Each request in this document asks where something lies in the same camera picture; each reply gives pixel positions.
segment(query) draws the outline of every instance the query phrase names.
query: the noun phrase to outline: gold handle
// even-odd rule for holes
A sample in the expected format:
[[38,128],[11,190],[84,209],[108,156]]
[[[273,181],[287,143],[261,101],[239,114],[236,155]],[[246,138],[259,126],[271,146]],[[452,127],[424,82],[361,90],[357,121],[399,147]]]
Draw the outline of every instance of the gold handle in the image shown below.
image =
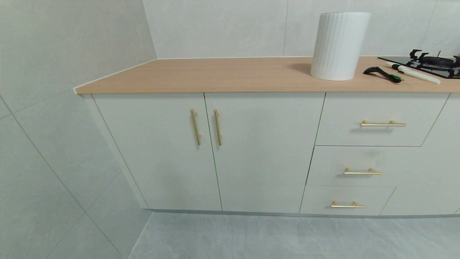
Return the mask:
[[219,140],[219,146],[222,146],[222,135],[220,134],[219,127],[219,112],[217,110],[214,110],[214,118],[216,119],[217,139]]
[[397,123],[391,120],[390,123],[370,123],[367,120],[363,120],[361,123],[362,127],[406,127],[405,123]]
[[193,125],[195,126],[196,141],[198,142],[198,145],[201,145],[201,142],[200,142],[201,135],[200,133],[198,133],[198,126],[196,125],[196,115],[198,113],[196,113],[193,109],[190,110],[190,113],[192,114]]
[[364,208],[364,205],[358,205],[356,201],[354,201],[351,205],[337,205],[335,201],[331,204],[332,208]]
[[381,175],[383,174],[382,172],[376,172],[374,171],[373,168],[369,168],[369,171],[367,172],[352,172],[350,169],[347,167],[345,168],[344,175]]

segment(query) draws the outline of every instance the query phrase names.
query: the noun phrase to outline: gray wall tile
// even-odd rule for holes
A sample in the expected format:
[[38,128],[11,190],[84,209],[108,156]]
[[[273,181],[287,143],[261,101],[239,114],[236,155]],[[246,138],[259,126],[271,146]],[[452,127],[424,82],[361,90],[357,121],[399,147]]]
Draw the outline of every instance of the gray wall tile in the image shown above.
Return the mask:
[[350,0],[289,0],[284,56],[313,56],[319,16],[346,12]]
[[83,210],[13,116],[0,119],[0,258],[44,259]]
[[10,115],[10,110],[6,107],[3,100],[0,98],[0,118]]
[[460,1],[438,0],[422,43],[422,50],[441,56],[460,56]]
[[282,56],[287,0],[144,0],[158,58]]
[[72,90],[17,112],[16,117],[84,209],[121,171],[85,101]]
[[436,0],[352,0],[350,12],[370,12],[361,55],[405,55],[422,44]]
[[125,258],[131,254],[152,214],[151,210],[139,209],[136,197],[122,173],[87,212]]
[[13,112],[156,57],[142,0],[4,0],[0,17]]
[[435,4],[436,0],[289,0],[284,55],[313,56],[319,15],[324,12],[371,13],[361,55],[408,55],[420,47]]
[[122,259],[93,221],[84,214],[59,242],[48,259]]

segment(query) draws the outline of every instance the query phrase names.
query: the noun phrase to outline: kitchen cabinet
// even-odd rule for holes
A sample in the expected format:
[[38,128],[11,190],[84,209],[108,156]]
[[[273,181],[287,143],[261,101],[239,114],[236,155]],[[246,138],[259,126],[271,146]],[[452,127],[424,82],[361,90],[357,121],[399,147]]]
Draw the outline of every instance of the kitchen cabinet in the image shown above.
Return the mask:
[[203,93],[94,100],[149,208],[221,210]]
[[[101,127],[110,132],[148,208],[362,216],[458,213],[460,94],[324,96],[93,97]],[[367,118],[377,123],[393,119],[406,127],[353,129]],[[333,201],[364,208],[331,207]]]
[[316,145],[420,147],[448,96],[327,93]]
[[298,213],[324,93],[205,97],[223,210]]

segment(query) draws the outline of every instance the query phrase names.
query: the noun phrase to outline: gas stove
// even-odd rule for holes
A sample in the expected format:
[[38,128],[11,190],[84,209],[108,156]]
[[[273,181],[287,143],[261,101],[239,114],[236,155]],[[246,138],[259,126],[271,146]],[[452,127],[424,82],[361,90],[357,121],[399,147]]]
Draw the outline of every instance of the gas stove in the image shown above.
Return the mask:
[[383,59],[393,63],[398,63],[406,67],[417,69],[447,79],[460,79],[459,56],[453,56],[452,58],[440,58],[440,52],[437,54],[436,57],[427,56],[428,52],[424,52],[420,56],[417,56],[417,52],[419,51],[422,50],[414,49],[409,54],[409,57],[379,57],[379,59]]

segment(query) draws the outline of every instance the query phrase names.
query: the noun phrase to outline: ribbed white vase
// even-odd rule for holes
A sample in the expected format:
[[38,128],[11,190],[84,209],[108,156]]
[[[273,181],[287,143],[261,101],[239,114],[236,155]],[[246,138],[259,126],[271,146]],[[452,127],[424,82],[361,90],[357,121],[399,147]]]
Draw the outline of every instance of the ribbed white vase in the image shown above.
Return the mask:
[[370,13],[322,13],[316,35],[311,75],[343,81],[354,77]]

